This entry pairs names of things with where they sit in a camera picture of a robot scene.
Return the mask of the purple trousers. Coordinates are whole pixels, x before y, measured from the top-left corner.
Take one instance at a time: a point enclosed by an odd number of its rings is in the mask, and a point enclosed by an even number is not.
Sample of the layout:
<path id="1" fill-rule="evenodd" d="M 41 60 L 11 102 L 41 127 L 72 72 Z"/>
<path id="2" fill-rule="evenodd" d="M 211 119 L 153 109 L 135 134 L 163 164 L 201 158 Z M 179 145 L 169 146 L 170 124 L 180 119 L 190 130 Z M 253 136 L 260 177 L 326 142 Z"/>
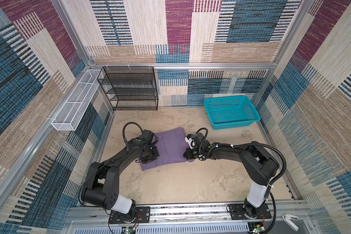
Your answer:
<path id="1" fill-rule="evenodd" d="M 185 130 L 182 127 L 156 133 L 156 136 L 159 138 L 159 141 L 156 144 L 157 150 L 159 152 L 159 157 L 155 161 L 148 164 L 140 163 L 142 171 L 168 164 L 194 161 L 187 160 L 183 156 L 183 154 L 186 152 L 186 149 L 189 148 L 189 145 L 185 141 L 186 134 Z"/>

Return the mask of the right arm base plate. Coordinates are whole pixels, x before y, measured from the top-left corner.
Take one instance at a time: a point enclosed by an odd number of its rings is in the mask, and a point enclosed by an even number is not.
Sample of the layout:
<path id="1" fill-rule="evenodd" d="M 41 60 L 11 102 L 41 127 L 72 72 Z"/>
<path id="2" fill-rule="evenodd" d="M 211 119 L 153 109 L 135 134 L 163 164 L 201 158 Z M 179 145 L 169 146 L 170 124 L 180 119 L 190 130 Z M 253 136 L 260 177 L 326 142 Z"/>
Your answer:
<path id="1" fill-rule="evenodd" d="M 272 214 L 266 203 L 256 208 L 249 203 L 233 203 L 227 205 L 227 211 L 230 213 L 232 220 L 249 220 L 249 219 L 271 219 Z"/>

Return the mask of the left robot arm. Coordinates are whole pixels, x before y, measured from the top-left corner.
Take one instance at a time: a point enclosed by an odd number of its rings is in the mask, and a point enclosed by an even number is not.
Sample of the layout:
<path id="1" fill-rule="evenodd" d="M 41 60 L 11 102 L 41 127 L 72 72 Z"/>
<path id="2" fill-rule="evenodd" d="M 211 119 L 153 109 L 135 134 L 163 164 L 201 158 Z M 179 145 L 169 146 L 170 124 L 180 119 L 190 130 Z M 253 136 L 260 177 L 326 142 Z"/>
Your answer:
<path id="1" fill-rule="evenodd" d="M 159 157 L 157 143 L 158 139 L 132 139 L 128 149 L 122 149 L 104 162 L 92 163 L 80 189 L 80 203 L 111 210 L 127 221 L 136 218 L 136 202 L 120 195 L 120 175 L 136 159 L 143 163 L 155 161 Z"/>

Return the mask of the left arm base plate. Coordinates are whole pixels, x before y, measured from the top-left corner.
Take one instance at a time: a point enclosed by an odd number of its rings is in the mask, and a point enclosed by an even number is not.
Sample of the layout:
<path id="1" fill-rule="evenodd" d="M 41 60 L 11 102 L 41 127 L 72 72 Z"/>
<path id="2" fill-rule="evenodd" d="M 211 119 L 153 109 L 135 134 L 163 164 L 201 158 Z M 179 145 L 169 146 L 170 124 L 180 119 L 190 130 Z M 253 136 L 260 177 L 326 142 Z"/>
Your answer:
<path id="1" fill-rule="evenodd" d="M 151 214 L 150 206 L 139 206 L 135 210 L 131 209 L 129 213 L 124 214 L 117 211 L 111 211 L 108 224 L 130 224 L 134 225 L 138 220 L 139 224 L 149 223 Z"/>

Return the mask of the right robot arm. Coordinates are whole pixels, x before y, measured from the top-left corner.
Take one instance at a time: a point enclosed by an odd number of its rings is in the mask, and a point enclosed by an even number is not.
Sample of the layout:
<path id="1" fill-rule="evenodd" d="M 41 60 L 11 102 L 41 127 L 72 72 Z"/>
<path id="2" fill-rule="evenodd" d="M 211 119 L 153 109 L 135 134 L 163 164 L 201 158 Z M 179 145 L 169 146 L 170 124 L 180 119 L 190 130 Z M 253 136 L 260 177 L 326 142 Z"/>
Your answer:
<path id="1" fill-rule="evenodd" d="M 273 184 L 286 170 L 286 160 L 280 151 L 256 141 L 241 145 L 193 142 L 183 156 L 187 160 L 231 160 L 242 163 L 251 179 L 251 187 L 238 212 L 247 219 L 260 217 Z"/>

